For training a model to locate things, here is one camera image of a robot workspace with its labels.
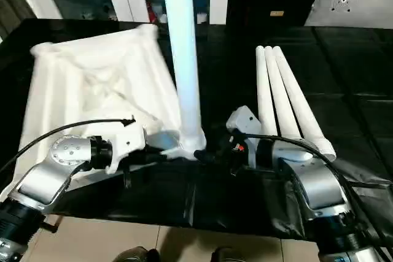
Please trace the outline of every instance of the black cable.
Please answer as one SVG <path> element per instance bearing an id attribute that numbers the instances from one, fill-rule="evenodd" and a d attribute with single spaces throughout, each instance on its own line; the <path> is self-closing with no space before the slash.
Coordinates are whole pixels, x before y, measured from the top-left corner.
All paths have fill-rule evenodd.
<path id="1" fill-rule="evenodd" d="M 323 162 L 326 163 L 326 166 L 333 172 L 333 174 L 338 179 L 339 183 L 343 186 L 343 188 L 347 192 L 347 194 L 352 196 L 352 198 L 355 200 L 355 202 L 357 203 L 359 208 L 363 211 L 363 213 L 367 217 L 368 221 L 370 222 L 370 224 L 374 228 L 378 237 L 384 243 L 386 250 L 389 252 L 390 256 L 393 257 L 393 250 L 389 247 L 389 241 L 386 239 L 386 236 L 384 235 L 384 233 L 379 229 L 378 225 L 376 225 L 375 221 L 371 218 L 370 214 L 368 213 L 368 210 L 364 207 L 364 204 L 363 204 L 362 200 L 360 199 L 360 197 L 354 191 L 353 187 L 351 187 L 349 185 L 349 183 L 345 179 L 345 177 L 343 177 L 341 175 L 341 173 L 333 166 L 333 163 L 328 158 L 326 158 L 326 156 L 323 155 L 320 151 L 316 150 L 315 148 L 310 147 L 309 145 L 307 145 L 303 142 L 296 141 L 296 140 L 289 139 L 289 138 L 285 138 L 285 137 L 281 137 L 281 136 L 247 134 L 247 133 L 236 133 L 236 134 L 234 134 L 234 136 L 240 136 L 240 137 L 243 136 L 245 138 L 258 138 L 258 139 L 266 139 L 266 140 L 271 140 L 271 141 L 288 142 L 290 144 L 294 144 L 299 147 L 302 147 L 305 150 L 307 150 L 308 152 L 310 152 L 311 154 L 313 154 L 314 156 L 317 156 L 318 158 L 320 158 Z M 384 257 L 382 257 L 382 258 L 384 259 L 384 261 L 390 262 L 390 259 L 385 260 L 385 258 L 387 258 L 386 255 L 383 255 L 383 256 Z"/>
<path id="2" fill-rule="evenodd" d="M 0 169 L 0 174 L 2 172 L 4 172 L 4 170 L 6 170 L 13 162 L 15 162 L 17 160 L 17 158 L 19 158 L 20 156 L 22 156 L 22 154 L 24 154 L 29 148 L 31 148 L 33 145 L 35 145 L 36 143 L 40 142 L 41 140 L 57 133 L 60 132 L 62 130 L 68 129 L 68 128 L 72 128 L 72 127 L 76 127 L 76 126 L 81 126 L 81 125 L 87 125 L 87 124 L 94 124 L 94 123 L 107 123 L 107 122 L 120 122 L 121 124 L 123 124 L 124 126 L 127 126 L 129 124 L 132 124 L 135 122 L 135 119 L 97 119 L 97 120 L 87 120 L 87 121 L 81 121 L 81 122 L 77 122 L 77 123 L 72 123 L 72 124 L 68 124 L 68 125 L 64 125 L 62 127 L 56 128 L 52 131 L 49 131 L 47 133 L 45 133 L 44 135 L 41 135 L 40 137 L 37 137 L 35 140 L 33 140 L 32 142 L 30 142 L 28 145 L 26 145 L 25 147 L 23 147 L 15 156 L 13 156 L 5 165 L 3 165 L 3 167 Z"/>

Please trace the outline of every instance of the white pipe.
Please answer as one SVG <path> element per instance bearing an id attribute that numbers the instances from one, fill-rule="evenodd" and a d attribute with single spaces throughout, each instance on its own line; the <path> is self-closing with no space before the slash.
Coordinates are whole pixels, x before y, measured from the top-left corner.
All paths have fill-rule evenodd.
<path id="1" fill-rule="evenodd" d="M 258 46 L 255 49 L 255 54 L 257 57 L 258 115 L 262 124 L 262 134 L 277 135 L 265 50 L 262 46 Z"/>
<path id="2" fill-rule="evenodd" d="M 285 86 L 278 70 L 276 57 L 273 55 L 273 50 L 270 46 L 265 47 L 265 56 L 281 136 L 291 139 L 299 139 L 301 137 L 297 128 L 296 119 L 292 112 L 292 108 L 285 91 Z"/>
<path id="3" fill-rule="evenodd" d="M 165 0 L 177 95 L 181 114 L 180 144 L 186 152 L 204 149 L 201 127 L 197 50 L 192 0 Z"/>
<path id="4" fill-rule="evenodd" d="M 276 56 L 276 61 L 282 81 L 284 81 L 285 88 L 287 90 L 292 107 L 294 108 L 294 112 L 304 138 L 315 144 L 319 151 L 330 161 L 334 161 L 336 159 L 336 153 L 333 149 L 333 146 L 324 137 L 324 134 L 322 133 L 322 130 L 315 119 L 313 111 L 309 107 L 302 89 L 297 83 L 294 73 L 290 69 L 290 66 L 285 59 L 281 48 L 276 46 L 273 49 L 273 53 Z"/>

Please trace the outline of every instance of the floor tile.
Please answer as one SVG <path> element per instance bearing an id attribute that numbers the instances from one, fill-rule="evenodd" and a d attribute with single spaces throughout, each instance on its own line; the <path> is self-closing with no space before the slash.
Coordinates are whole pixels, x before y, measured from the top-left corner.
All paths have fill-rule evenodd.
<path id="1" fill-rule="evenodd" d="M 279 239 L 160 227 L 157 250 L 162 262 L 210 262 L 218 247 L 233 247 L 247 262 L 282 262 Z"/>
<path id="2" fill-rule="evenodd" d="M 282 256 L 284 262 L 319 262 L 318 247 L 315 242 L 283 239 Z"/>
<path id="3" fill-rule="evenodd" d="M 42 231 L 26 262 L 111 262 L 139 245 L 152 249 L 159 226 L 65 217 L 57 233 Z"/>

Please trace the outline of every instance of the white rod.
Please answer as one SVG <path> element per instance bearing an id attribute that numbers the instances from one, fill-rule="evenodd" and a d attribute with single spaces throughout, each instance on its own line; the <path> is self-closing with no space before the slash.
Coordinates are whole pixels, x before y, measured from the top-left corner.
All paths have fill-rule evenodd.
<path id="1" fill-rule="evenodd" d="M 315 144 L 319 151 L 330 161 L 334 161 L 336 159 L 336 153 L 333 149 L 333 146 L 324 137 L 324 134 L 322 133 L 322 130 L 315 119 L 313 111 L 309 107 L 302 89 L 297 83 L 294 73 L 290 69 L 290 66 L 281 48 L 276 46 L 273 49 L 273 53 L 276 56 L 280 75 L 284 81 L 285 88 L 287 90 L 292 107 L 294 108 L 294 112 L 304 138 Z"/>
<path id="2" fill-rule="evenodd" d="M 297 128 L 296 119 L 292 112 L 292 108 L 285 91 L 285 86 L 278 70 L 276 57 L 273 55 L 273 50 L 270 46 L 265 47 L 265 56 L 281 136 L 291 139 L 299 139 L 301 137 Z"/>
<path id="3" fill-rule="evenodd" d="M 277 135 L 265 50 L 262 46 L 258 46 L 255 49 L 255 54 L 257 57 L 258 115 L 262 124 L 262 134 Z"/>
<path id="4" fill-rule="evenodd" d="M 193 153 L 206 146 L 201 127 L 193 3 L 165 0 L 165 4 L 182 120 L 180 142 L 184 150 Z"/>

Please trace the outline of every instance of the black table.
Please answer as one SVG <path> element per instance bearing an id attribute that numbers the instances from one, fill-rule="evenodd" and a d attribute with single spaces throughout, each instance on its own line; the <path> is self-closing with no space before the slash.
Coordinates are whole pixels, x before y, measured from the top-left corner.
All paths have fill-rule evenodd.
<path id="1" fill-rule="evenodd" d="M 137 23 L 26 20 L 0 46 L 2 160 L 15 154 L 33 57 L 41 42 L 64 42 Z M 171 75 L 168 31 L 158 43 Z M 255 48 L 279 45 L 347 177 L 377 224 L 393 241 L 393 31 L 358 28 L 276 28 L 234 33 L 197 27 L 201 113 L 208 148 L 215 149 L 237 107 L 257 113 Z M 5 186 L 12 169 L 1 176 Z M 82 218 L 185 226 L 280 238 L 310 239 L 291 183 L 275 173 L 176 160 L 70 191 L 55 212 Z"/>

